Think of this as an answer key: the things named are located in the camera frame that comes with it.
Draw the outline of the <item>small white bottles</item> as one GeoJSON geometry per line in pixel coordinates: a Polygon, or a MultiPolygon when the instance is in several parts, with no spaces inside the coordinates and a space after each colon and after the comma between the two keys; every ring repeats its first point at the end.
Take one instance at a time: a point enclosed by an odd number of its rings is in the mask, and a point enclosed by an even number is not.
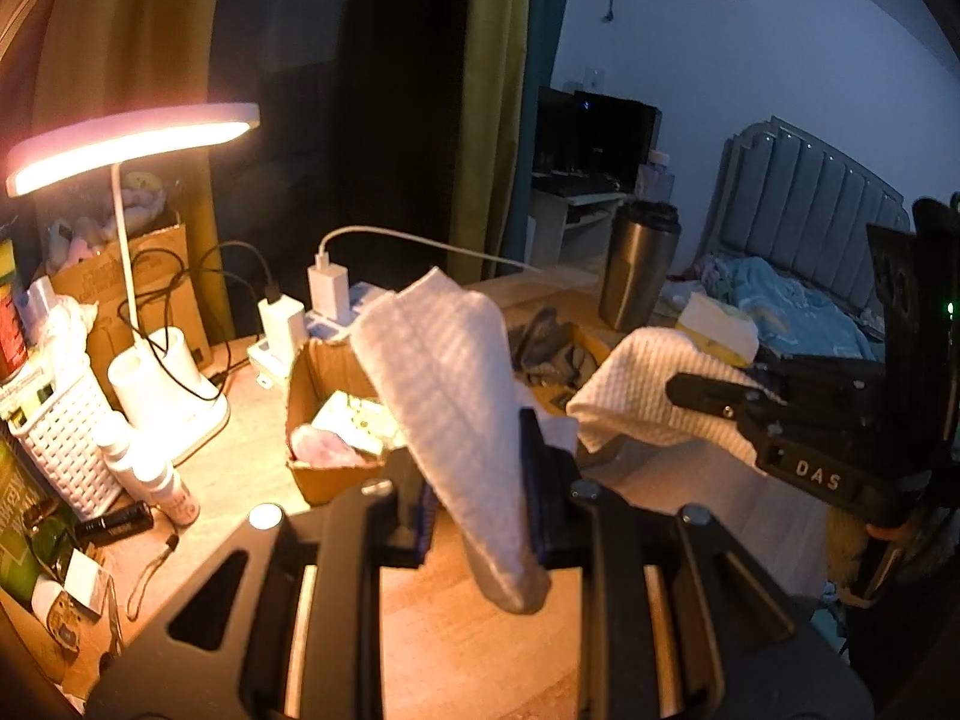
{"type": "Polygon", "coordinates": [[[104,465],[133,499],[158,507],[174,527],[197,522],[200,504],[150,433],[109,411],[94,426],[93,440],[104,465]]]}

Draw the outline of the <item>pink plush toy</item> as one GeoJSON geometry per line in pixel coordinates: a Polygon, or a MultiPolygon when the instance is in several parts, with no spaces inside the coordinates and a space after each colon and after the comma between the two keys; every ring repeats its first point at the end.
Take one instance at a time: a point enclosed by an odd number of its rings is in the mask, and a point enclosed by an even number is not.
{"type": "Polygon", "coordinates": [[[366,460],[332,431],[319,429],[314,424],[301,424],[290,436],[293,457],[299,465],[321,470],[334,468],[361,468],[366,460]]]}

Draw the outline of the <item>white woven basket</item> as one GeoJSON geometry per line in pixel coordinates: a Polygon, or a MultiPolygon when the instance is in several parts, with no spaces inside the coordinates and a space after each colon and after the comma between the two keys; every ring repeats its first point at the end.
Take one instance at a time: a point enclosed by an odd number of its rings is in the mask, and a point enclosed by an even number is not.
{"type": "Polygon", "coordinates": [[[70,385],[55,390],[25,421],[10,427],[37,470],[80,520],[103,515],[122,492],[96,442],[96,427],[110,415],[110,403],[86,366],[70,385]]]}

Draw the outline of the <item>brown cardboard box with plush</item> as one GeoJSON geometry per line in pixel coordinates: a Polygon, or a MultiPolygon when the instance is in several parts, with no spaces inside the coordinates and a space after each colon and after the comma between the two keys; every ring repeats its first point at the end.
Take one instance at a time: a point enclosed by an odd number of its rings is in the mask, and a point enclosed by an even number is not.
{"type": "MultiPolygon", "coordinates": [[[[171,298],[164,295],[174,277],[187,266],[187,227],[176,211],[164,210],[155,226],[130,236],[128,245],[140,328],[147,332],[161,330],[165,325],[179,328],[195,364],[203,369],[212,362],[213,355],[189,273],[182,275],[171,298]]],[[[91,259],[64,266],[50,281],[55,293],[68,294],[80,304],[98,306],[86,352],[107,401],[119,406],[107,368],[117,355],[132,346],[133,335],[124,323],[127,294],[117,242],[108,242],[103,252],[91,259]]]]}

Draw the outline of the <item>white power strip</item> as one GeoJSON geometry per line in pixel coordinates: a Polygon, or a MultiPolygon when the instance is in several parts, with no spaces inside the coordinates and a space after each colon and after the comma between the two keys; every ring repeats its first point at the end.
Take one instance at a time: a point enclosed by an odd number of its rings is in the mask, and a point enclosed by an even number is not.
{"type": "MultiPolygon", "coordinates": [[[[321,317],[317,312],[314,312],[314,310],[308,310],[304,307],[304,310],[306,310],[306,330],[308,330],[309,333],[309,340],[322,341],[322,343],[338,343],[339,341],[345,340],[352,331],[353,323],[359,319],[359,316],[363,314],[364,310],[370,309],[371,305],[379,298],[387,296],[389,291],[384,288],[379,288],[379,286],[374,286],[374,284],[366,283],[366,281],[359,281],[350,286],[348,294],[350,294],[350,309],[352,309],[352,313],[345,323],[325,320],[324,317],[321,317]]],[[[286,382],[272,382],[271,380],[260,377],[257,369],[256,372],[257,379],[259,379],[263,387],[285,385],[285,383],[288,382],[288,380],[286,382]]]]}

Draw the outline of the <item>black flashlight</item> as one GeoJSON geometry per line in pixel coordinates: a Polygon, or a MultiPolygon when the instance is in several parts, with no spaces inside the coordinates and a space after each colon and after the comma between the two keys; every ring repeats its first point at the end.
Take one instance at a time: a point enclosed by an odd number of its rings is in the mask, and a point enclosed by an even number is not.
{"type": "Polygon", "coordinates": [[[148,532],[153,525],[155,519],[151,507],[143,500],[137,500],[117,511],[78,523],[75,528],[76,544],[80,548],[102,548],[148,532]]]}

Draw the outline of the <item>white paper towel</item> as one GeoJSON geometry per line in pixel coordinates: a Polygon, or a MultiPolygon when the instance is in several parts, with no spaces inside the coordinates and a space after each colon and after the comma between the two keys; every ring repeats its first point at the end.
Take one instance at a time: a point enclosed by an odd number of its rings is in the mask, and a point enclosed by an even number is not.
{"type": "Polygon", "coordinates": [[[754,465],[757,450],[731,421],[685,410],[669,400],[665,389],[675,374],[758,388],[745,372],[700,351],[685,333],[640,328],[613,348],[566,404],[566,414],[578,421],[584,447],[594,454],[617,436],[658,447],[706,440],[754,465]]]}
{"type": "Polygon", "coordinates": [[[363,312],[353,355],[464,541],[487,600],[534,614],[550,575],[530,546],[519,411],[551,447],[578,449],[578,421],[547,413],[514,378],[498,305],[438,270],[363,312]]]}

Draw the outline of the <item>blue bedding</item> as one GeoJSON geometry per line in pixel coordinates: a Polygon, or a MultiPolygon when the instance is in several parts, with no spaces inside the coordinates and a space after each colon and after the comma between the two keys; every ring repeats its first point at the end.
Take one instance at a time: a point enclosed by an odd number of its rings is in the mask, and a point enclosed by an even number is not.
{"type": "Polygon", "coordinates": [[[703,255],[695,273],[708,296],[754,321],[778,356],[832,356],[877,361],[874,348],[827,294],[785,277],[760,257],[703,255]]]}

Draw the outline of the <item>black monitor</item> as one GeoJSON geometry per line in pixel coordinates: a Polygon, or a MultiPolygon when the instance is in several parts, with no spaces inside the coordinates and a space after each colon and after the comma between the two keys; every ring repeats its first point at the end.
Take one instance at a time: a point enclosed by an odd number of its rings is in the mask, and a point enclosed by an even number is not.
{"type": "Polygon", "coordinates": [[[540,89],[532,187],[558,197],[633,192],[661,119],[635,99],[540,89]]]}

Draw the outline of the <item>grey padded headboard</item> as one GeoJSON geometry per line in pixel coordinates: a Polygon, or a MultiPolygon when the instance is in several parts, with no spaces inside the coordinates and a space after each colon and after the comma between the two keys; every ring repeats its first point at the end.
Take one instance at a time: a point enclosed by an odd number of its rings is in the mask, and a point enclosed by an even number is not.
{"type": "Polygon", "coordinates": [[[758,257],[859,316],[882,310],[871,224],[907,231],[903,195],[848,154],[771,117],[724,145],[698,252],[758,257]]]}

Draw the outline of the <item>yellow curtain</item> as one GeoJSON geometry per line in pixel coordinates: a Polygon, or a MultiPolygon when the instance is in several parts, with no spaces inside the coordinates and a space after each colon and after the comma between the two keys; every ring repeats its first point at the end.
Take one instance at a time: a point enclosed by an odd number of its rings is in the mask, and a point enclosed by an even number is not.
{"type": "Polygon", "coordinates": [[[41,0],[34,122],[244,101],[260,127],[182,161],[203,252],[244,239],[297,278],[490,270],[516,171],[529,0],[41,0]]]}

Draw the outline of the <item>clear water bottle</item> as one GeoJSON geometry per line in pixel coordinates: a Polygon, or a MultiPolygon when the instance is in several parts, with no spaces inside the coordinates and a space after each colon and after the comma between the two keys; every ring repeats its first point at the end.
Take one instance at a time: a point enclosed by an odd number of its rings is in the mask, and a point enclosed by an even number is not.
{"type": "Polygon", "coordinates": [[[670,156],[658,149],[647,153],[646,163],[638,169],[635,193],[640,200],[669,203],[675,176],[670,172],[670,156]]]}

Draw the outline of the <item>steel travel tumbler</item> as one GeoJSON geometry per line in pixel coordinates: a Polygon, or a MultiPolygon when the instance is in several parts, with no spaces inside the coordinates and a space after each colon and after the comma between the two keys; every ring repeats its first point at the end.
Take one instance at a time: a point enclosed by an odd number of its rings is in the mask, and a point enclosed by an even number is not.
{"type": "Polygon", "coordinates": [[[630,200],[615,211],[599,301],[599,317],[615,332],[651,319],[681,232],[679,212],[667,202],[630,200]]]}

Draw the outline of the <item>grey dotted socks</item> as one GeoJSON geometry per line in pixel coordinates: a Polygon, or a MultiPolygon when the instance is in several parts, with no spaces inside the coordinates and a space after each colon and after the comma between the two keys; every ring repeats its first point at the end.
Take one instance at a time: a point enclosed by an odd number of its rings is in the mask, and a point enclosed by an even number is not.
{"type": "Polygon", "coordinates": [[[511,327],[508,343],[512,370],[529,387],[579,390],[602,362],[578,325],[558,319],[553,305],[542,307],[524,325],[511,327]]]}

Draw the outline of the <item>cardboard tray box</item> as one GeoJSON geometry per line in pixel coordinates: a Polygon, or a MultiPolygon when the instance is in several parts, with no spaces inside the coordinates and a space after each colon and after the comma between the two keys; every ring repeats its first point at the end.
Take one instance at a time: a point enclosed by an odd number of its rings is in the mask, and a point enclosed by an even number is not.
{"type": "Polygon", "coordinates": [[[299,492],[308,504],[322,505],[376,476],[405,439],[352,347],[311,340],[288,380],[286,444],[299,492]]]}

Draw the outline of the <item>yellow cartoon sponge pack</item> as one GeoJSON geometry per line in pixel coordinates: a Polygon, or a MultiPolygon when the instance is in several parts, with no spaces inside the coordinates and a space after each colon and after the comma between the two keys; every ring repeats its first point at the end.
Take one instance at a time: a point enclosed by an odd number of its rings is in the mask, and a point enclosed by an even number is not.
{"type": "Polygon", "coordinates": [[[376,457],[405,445],[404,434],[386,406],[343,390],[327,397],[311,424],[338,434],[357,452],[376,457]]]}

